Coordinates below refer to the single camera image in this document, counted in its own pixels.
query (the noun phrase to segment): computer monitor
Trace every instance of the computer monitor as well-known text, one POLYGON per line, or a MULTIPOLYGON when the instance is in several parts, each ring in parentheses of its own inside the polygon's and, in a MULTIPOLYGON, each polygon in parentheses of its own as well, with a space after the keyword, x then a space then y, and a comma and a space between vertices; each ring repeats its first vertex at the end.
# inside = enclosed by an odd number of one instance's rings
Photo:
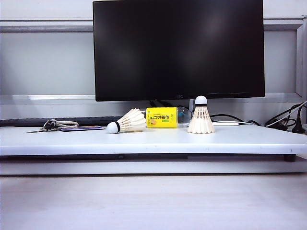
POLYGON ((97 101, 264 96, 261 0, 93 2, 97 101))

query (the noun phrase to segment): monitor logo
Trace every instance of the monitor logo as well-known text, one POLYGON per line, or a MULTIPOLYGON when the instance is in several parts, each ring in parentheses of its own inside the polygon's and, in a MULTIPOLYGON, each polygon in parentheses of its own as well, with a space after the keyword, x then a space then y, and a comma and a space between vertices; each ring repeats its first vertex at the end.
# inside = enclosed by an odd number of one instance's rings
POLYGON ((179 95, 176 95, 176 96, 175 96, 175 99, 183 99, 183 95, 180 95, 180 94, 179 94, 179 95))

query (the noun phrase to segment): shuttlecock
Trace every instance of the shuttlecock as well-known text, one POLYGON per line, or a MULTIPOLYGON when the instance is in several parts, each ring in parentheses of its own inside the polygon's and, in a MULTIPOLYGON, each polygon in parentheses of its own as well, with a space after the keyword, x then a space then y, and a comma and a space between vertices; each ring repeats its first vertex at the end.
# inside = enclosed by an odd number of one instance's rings
POLYGON ((190 122, 189 133, 214 133, 214 126, 207 109, 207 98, 198 96, 195 100, 195 112, 190 122))
POLYGON ((119 132, 142 131, 146 127, 146 119, 140 109, 131 109, 121 119, 107 125, 106 131, 114 134, 119 132))

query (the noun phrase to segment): desk surface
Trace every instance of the desk surface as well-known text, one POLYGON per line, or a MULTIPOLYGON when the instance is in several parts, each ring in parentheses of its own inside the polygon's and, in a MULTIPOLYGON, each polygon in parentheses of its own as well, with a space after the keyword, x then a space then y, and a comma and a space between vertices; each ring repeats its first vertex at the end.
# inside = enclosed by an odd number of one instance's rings
POLYGON ((307 136, 265 127, 218 126, 214 134, 186 128, 108 134, 105 130, 27 134, 35 127, 1 127, 2 156, 119 153, 307 153, 307 136))
POLYGON ((307 174, 1 178, 4 230, 305 230, 307 174))

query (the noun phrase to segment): black band on shuttlecock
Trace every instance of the black band on shuttlecock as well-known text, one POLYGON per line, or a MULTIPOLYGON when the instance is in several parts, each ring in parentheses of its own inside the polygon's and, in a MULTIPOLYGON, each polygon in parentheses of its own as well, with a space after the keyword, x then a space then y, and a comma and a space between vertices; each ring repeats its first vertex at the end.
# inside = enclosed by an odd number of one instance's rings
POLYGON ((117 129, 118 129, 118 131, 117 131, 117 132, 119 132, 119 131, 120 131, 120 126, 119 126, 119 123, 118 123, 117 121, 115 121, 115 124, 117 125, 117 129))

